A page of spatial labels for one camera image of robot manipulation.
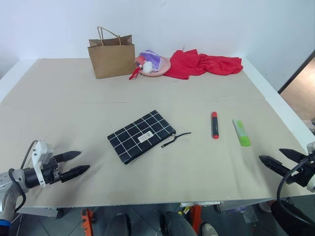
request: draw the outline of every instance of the green highlighter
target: green highlighter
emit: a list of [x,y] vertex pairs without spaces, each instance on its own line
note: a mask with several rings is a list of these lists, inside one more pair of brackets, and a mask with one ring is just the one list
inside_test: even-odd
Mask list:
[[244,147],[249,147],[251,145],[250,139],[244,129],[243,123],[241,120],[233,119],[233,125],[236,130],[240,144]]

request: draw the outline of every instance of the white ball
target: white ball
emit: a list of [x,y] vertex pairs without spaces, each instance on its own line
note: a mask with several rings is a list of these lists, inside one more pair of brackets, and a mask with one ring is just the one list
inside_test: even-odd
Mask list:
[[142,71],[143,71],[144,73],[150,74],[150,73],[152,72],[152,70],[153,70],[153,64],[152,64],[152,62],[146,61],[146,62],[143,64],[143,69],[142,69]]

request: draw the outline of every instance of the white wall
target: white wall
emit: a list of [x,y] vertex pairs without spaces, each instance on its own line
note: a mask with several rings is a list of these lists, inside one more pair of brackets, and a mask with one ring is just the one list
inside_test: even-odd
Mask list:
[[98,38],[101,25],[132,34],[136,53],[153,49],[170,56],[184,47],[209,55],[249,55],[278,88],[285,82],[279,75],[289,78],[315,47],[314,15],[314,0],[2,1],[0,53],[6,53],[0,75],[6,61],[88,57],[88,39]]

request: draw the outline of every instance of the paper bag handle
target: paper bag handle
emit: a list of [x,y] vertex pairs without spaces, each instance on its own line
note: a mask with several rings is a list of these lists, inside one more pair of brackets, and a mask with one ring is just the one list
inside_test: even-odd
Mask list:
[[102,46],[104,46],[104,43],[103,43],[103,39],[104,39],[104,36],[103,36],[103,30],[106,30],[107,32],[111,33],[112,35],[116,36],[119,40],[119,45],[121,45],[121,41],[120,41],[120,36],[119,35],[116,35],[114,34],[113,32],[109,31],[108,29],[105,29],[103,28],[102,26],[98,26],[97,27],[97,31],[98,31],[98,35],[99,35],[99,38],[100,38],[100,42],[102,43]]

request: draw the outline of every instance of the plate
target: plate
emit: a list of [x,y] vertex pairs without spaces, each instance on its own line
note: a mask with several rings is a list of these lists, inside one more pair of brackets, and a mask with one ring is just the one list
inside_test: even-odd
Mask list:
[[151,72],[150,74],[144,73],[142,70],[140,70],[140,74],[155,77],[155,76],[160,76],[160,75],[166,73],[169,70],[169,68],[171,67],[171,62],[169,61],[169,59],[167,59],[165,57],[161,57],[161,59],[163,60],[163,66],[162,66],[161,70],[159,70],[157,72]]

